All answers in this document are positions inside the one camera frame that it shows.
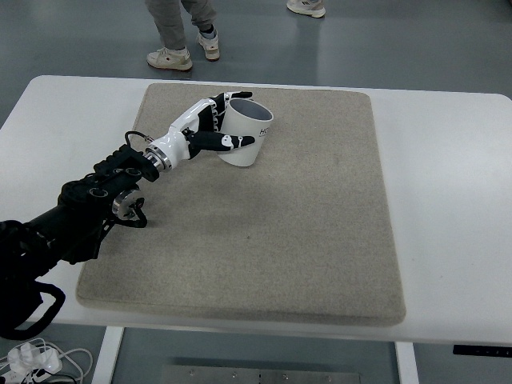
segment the table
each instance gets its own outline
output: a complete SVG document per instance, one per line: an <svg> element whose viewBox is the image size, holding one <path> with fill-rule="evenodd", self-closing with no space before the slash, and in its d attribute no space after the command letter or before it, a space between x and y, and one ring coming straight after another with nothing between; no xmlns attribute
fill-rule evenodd
<svg viewBox="0 0 512 384"><path fill-rule="evenodd" d="M162 81L34 79L0 130L0 219L24 222L53 207L62 184L82 178L124 143L123 134L154 82ZM512 344L512 101L498 94L337 89L366 93L372 102L406 300L403 323L320 326L92 310L74 297L81 266L65 262L41 279L66 292L55 321Z"/></svg>

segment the white sneaker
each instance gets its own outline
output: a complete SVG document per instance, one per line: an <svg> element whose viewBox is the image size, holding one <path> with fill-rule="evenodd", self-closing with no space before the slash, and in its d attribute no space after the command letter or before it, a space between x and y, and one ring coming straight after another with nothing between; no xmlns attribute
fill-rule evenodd
<svg viewBox="0 0 512 384"><path fill-rule="evenodd" d="M306 14L312 18L321 18L326 14L323 0L318 0L317 2L308 0L288 0L286 7L296 14Z"/></svg>
<svg viewBox="0 0 512 384"><path fill-rule="evenodd" d="M163 47L156 52L151 52L146 57L147 63L160 70L188 71L192 68L192 60L187 48L183 50L168 50Z"/></svg>
<svg viewBox="0 0 512 384"><path fill-rule="evenodd" d="M218 50L218 33L215 31L214 38L205 38L201 32L198 33L196 42L205 50L205 56L211 62L216 62L221 57Z"/></svg>

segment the felt pad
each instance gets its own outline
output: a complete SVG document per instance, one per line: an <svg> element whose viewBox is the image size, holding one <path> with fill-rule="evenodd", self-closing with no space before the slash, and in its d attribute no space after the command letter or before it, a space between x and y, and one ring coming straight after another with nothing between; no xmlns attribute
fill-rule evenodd
<svg viewBox="0 0 512 384"><path fill-rule="evenodd" d="M256 162L240 168L202 151L141 181L147 228L112 229L83 267L79 302L195 318L399 323L406 310L370 98L152 84L134 128L161 137L201 98L233 90L253 91L274 114Z"/></svg>

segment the robotic hand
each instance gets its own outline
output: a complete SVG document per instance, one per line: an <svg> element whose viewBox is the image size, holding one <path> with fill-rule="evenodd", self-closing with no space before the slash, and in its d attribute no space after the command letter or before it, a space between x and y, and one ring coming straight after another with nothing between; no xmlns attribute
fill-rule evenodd
<svg viewBox="0 0 512 384"><path fill-rule="evenodd" d="M115 224L146 226L144 197L137 185L141 178L154 182L160 172L175 168L201 150L226 151L253 143L251 136L219 133L228 101L251 96L250 92L229 92L200 100L156 140L127 132L126 145L96 164L92 174L62 187L56 207L24 224L0 222L0 291L4 297L0 337L33 338L51 323L66 296L36 278L58 261L75 264L97 258L102 240ZM130 134L139 134L150 143L145 153L131 147ZM42 304L41 293L53 296L54 304L35 324L17 329Z"/></svg>
<svg viewBox="0 0 512 384"><path fill-rule="evenodd" d="M251 96L251 92L226 92L199 100L170 125L168 134L151 141L146 156L162 171L194 158L200 150L228 151L254 143L251 136L219 133L229 100Z"/></svg>

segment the floor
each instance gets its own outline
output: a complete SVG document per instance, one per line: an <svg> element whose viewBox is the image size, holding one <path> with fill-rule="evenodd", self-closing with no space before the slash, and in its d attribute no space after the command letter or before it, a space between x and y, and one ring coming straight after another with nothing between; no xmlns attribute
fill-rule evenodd
<svg viewBox="0 0 512 384"><path fill-rule="evenodd" d="M2 0L0 126L29 81L42 74L512 98L508 0L325 2L326 16L313 19L289 12L285 0L214 0L218 62L205 59L190 16L183 14L194 68L177 73L146 64L146 54L160 44L142 0Z"/></svg>

